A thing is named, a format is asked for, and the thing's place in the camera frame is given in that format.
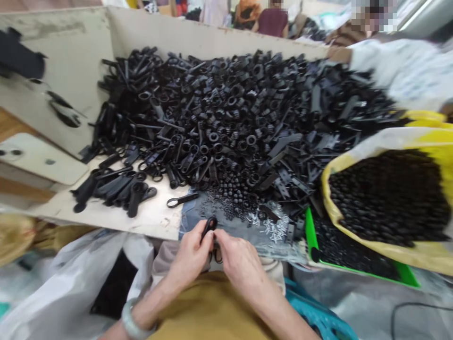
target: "finger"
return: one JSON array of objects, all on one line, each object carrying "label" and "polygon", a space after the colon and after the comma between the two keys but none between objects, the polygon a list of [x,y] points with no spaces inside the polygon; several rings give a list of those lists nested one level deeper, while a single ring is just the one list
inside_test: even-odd
[{"label": "finger", "polygon": [[202,235],[204,232],[204,228],[206,227],[206,222],[208,220],[201,220],[200,222],[197,223],[197,225],[192,229],[192,232],[197,235]]},{"label": "finger", "polygon": [[229,236],[223,229],[214,230],[214,235],[216,235],[217,242],[220,244],[220,248],[226,248],[227,243],[231,241],[231,236]]},{"label": "finger", "polygon": [[214,247],[214,232],[212,230],[208,231],[201,242],[200,251],[202,253],[209,253],[211,247]]}]

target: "yellow bag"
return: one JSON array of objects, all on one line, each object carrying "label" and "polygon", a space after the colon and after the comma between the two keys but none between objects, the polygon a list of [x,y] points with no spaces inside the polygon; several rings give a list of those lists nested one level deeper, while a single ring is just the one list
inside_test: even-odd
[{"label": "yellow bag", "polygon": [[[419,127],[424,124],[436,127]],[[439,164],[444,195],[450,206],[453,206],[453,125],[444,123],[443,118],[424,117],[411,122],[409,126],[412,127],[382,130],[332,160],[321,176],[324,206],[337,228],[368,248],[405,264],[453,275],[453,242],[415,242],[414,248],[404,248],[382,242],[365,241],[338,223],[343,219],[343,215],[330,199],[328,180],[331,173],[340,172],[386,150],[420,149]],[[453,238],[452,219],[444,233]]]}]

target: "green tray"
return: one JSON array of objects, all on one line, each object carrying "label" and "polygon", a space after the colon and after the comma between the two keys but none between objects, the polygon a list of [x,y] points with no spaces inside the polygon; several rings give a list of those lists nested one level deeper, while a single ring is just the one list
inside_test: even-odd
[{"label": "green tray", "polygon": [[[318,246],[318,239],[316,237],[315,225],[313,223],[313,216],[311,214],[311,209],[310,208],[308,208],[307,211],[305,212],[305,235],[307,236],[308,252],[309,252],[310,258],[312,258],[311,250],[313,248],[319,250],[319,246]],[[367,272],[361,272],[361,271],[358,271],[358,270],[355,270],[355,269],[351,269],[351,268],[342,267],[342,266],[339,266],[339,265],[336,265],[336,264],[323,262],[321,260],[319,260],[319,262],[322,263],[322,264],[328,265],[328,266],[341,268],[341,269],[347,270],[349,272],[356,272],[356,273],[364,274],[364,275],[367,275],[367,276],[372,276],[372,277],[375,277],[375,278],[378,278],[378,279],[383,279],[383,280],[386,280],[386,281],[398,283],[398,284],[401,284],[401,285],[404,285],[404,286],[408,286],[408,287],[412,287],[412,288],[420,288],[420,284],[418,283],[417,279],[414,276],[414,273],[411,271],[409,266],[406,265],[406,264],[403,264],[401,262],[398,262],[398,261],[394,261],[394,263],[395,263],[396,270],[400,274],[401,281],[395,281],[395,280],[387,279],[387,278],[384,278],[382,276],[373,275],[373,274],[370,274],[370,273],[367,273]]]}]

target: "teal stool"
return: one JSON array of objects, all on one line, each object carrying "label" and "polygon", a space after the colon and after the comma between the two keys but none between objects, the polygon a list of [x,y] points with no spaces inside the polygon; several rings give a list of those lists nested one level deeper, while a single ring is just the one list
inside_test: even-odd
[{"label": "teal stool", "polygon": [[322,340],[359,340],[352,328],[316,301],[297,283],[285,278],[286,299]]}]

